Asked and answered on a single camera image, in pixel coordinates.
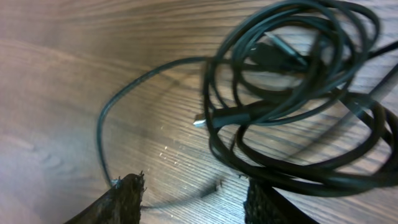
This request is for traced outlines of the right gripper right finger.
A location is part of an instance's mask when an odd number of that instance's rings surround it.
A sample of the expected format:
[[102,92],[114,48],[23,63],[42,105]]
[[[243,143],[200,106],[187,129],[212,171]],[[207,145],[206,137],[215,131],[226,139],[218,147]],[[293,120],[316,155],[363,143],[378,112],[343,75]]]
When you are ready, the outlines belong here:
[[245,224],[318,224],[269,184],[249,179]]

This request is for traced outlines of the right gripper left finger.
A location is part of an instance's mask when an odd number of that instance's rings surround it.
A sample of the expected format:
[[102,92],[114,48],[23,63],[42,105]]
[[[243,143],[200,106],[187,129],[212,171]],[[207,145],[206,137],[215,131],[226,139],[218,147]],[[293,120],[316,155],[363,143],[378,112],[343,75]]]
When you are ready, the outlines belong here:
[[129,174],[65,224],[139,224],[144,174]]

